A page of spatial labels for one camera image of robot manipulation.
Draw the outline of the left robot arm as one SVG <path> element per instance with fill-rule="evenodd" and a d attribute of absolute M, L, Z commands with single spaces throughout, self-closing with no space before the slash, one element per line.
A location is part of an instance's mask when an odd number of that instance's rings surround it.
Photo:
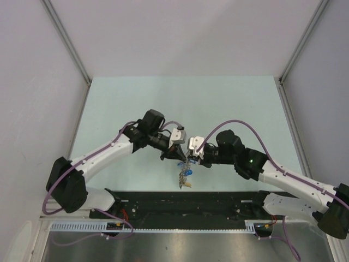
<path fill-rule="evenodd" d="M 46 184 L 43 213 L 99 209 L 108 218 L 117 217 L 121 211 L 117 196 L 107 188 L 88 187 L 87 183 L 116 161 L 147 146 L 159 150 L 161 160 L 184 161 L 185 137 L 183 125 L 177 121 L 166 122 L 162 113 L 150 109 L 141 119 L 127 122 L 115 138 L 92 152 L 73 160 L 56 159 Z"/>

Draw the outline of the left aluminium frame post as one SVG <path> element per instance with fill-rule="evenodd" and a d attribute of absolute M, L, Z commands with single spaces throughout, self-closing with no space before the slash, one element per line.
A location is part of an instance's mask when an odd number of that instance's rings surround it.
<path fill-rule="evenodd" d="M 88 87 L 91 86 L 92 78 L 89 76 L 87 69 L 83 65 L 83 62 L 67 32 L 65 29 L 63 22 L 61 18 L 59 17 L 59 14 L 54 7 L 52 1 L 50 0 L 40 0 L 44 10 L 46 11 L 49 19 L 51 20 L 55 30 L 57 31 L 57 34 L 59 35 L 63 45 L 65 46 L 73 64 L 78 69 L 80 75 L 84 79 L 84 82 L 87 84 Z"/>

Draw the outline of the right aluminium frame post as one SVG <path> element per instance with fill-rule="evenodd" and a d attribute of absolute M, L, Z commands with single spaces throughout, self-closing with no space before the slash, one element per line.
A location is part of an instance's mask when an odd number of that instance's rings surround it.
<path fill-rule="evenodd" d="M 288 60 L 281 75 L 279 76 L 279 82 L 281 85 L 284 84 L 284 82 L 287 79 L 288 75 L 290 74 L 292 68 L 296 64 L 298 57 L 302 53 L 307 42 L 310 40 L 311 35 L 313 34 L 316 26 L 320 22 L 322 16 L 325 14 L 326 9 L 329 7 L 331 2 L 332 2 L 331 0 L 321 0 L 319 2 L 319 4 L 317 5 L 314 13 L 312 14 L 310 21 L 308 22 L 304 32 L 302 33 L 300 40 L 298 41 L 298 43 L 296 45 L 296 48 L 294 49 L 290 59 Z"/>

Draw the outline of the metal disc keyring organizer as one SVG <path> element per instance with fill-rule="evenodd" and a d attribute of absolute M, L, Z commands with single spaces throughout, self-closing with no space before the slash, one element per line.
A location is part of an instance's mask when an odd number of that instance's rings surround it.
<path fill-rule="evenodd" d="M 179 162 L 177 166 L 180 168 L 179 173 L 179 188 L 183 187 L 191 188 L 192 185 L 187 181 L 187 177 L 192 174 L 191 163 L 188 161 Z"/>

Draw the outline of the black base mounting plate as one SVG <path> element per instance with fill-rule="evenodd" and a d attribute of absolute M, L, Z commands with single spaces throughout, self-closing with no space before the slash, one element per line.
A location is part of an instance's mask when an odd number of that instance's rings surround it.
<path fill-rule="evenodd" d="M 117 192 L 108 213 L 136 225 L 214 229 L 246 220 L 272 220 L 260 206 L 266 192 Z"/>

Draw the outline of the aluminium frame post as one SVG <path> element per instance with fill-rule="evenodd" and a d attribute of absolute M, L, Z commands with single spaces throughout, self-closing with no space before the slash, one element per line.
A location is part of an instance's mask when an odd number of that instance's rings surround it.
<path fill-rule="evenodd" d="M 296 64 L 298 57 L 302 53 L 307 42 L 310 40 L 311 35 L 313 34 L 316 26 L 320 22 L 322 16 L 325 14 L 326 9 L 329 7 L 331 2 L 332 2 L 331 0 L 321 0 L 319 2 L 319 4 L 317 5 L 314 13 L 312 14 L 310 21 L 308 22 L 304 32 L 302 33 L 300 40 L 298 41 L 298 43 L 296 45 L 296 48 L 294 49 L 290 59 L 288 60 L 281 75 L 279 76 L 279 82 L 281 85 L 284 84 L 284 82 L 287 79 L 288 75 L 290 74 L 292 68 Z"/>
<path fill-rule="evenodd" d="M 87 69 L 83 65 L 83 62 L 67 32 L 65 29 L 63 22 L 61 18 L 59 17 L 59 14 L 54 7 L 52 1 L 50 0 L 40 0 L 44 10 L 46 11 L 49 19 L 51 20 L 55 30 L 57 31 L 57 34 L 59 35 L 63 45 L 65 46 L 73 64 L 78 69 L 80 75 L 84 79 L 84 82 L 87 84 L 88 87 L 91 86 L 92 78 L 89 76 Z"/>

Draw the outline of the right aluminium side rail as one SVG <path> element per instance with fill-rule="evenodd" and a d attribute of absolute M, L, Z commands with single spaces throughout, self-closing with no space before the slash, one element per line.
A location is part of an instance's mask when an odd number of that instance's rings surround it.
<path fill-rule="evenodd" d="M 289 101 L 288 101 L 288 98 L 287 98 L 287 95 L 285 92 L 285 88 L 278 78 L 275 78 L 274 80 L 275 80 L 276 87 L 277 87 L 277 90 L 279 93 L 282 107 L 283 107 L 284 112 L 285 112 L 287 124 L 288 124 L 288 127 L 289 127 L 290 132 L 291 132 L 291 137 L 292 137 L 295 149 L 296 149 L 296 153 L 297 153 L 297 157 L 298 157 L 298 160 L 300 163 L 302 173 L 308 178 L 313 178 L 313 175 L 311 173 L 311 169 L 309 167 L 309 162 L 308 162 L 308 159 L 306 157 L 302 141 L 300 139 L 299 131 L 298 131 L 298 128 L 296 126 L 296 122 L 295 122 L 295 119 L 294 119 L 294 116 L 293 116 L 293 113 L 291 110 L 291 106 L 289 104 Z"/>

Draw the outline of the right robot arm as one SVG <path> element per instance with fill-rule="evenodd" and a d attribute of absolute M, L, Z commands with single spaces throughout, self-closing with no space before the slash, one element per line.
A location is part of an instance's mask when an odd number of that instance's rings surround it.
<path fill-rule="evenodd" d="M 232 130 L 216 136 L 216 145 L 203 137 L 189 139 L 189 158 L 210 168 L 213 164 L 233 165 L 242 178 L 275 186 L 290 198 L 282 199 L 274 193 L 262 192 L 252 204 L 252 214 L 264 219 L 269 214 L 288 216 L 316 225 L 324 233 L 344 240 L 348 235 L 348 186 L 318 182 L 294 174 L 265 153 L 245 147 Z"/>

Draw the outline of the aluminium front rail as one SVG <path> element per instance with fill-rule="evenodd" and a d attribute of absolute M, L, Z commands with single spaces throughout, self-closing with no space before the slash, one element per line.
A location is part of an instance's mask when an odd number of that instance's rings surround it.
<path fill-rule="evenodd" d="M 41 213 L 40 221 L 86 221 L 89 219 L 89 209 L 77 210 L 73 213 L 66 213 L 65 211 L 59 211 L 54 215 L 45 215 Z"/>

